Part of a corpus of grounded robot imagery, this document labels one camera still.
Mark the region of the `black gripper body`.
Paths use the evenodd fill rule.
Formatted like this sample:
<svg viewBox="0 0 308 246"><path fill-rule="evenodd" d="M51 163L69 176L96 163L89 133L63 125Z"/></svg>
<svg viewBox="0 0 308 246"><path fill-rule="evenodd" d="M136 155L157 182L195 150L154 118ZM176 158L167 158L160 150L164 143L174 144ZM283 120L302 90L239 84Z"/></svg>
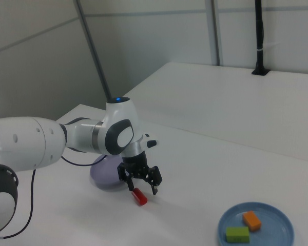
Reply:
<svg viewBox="0 0 308 246"><path fill-rule="evenodd" d="M122 157L117 169L119 177L127 177L126 172L133 177L146 177L149 167L145 151L133 157Z"/></svg>

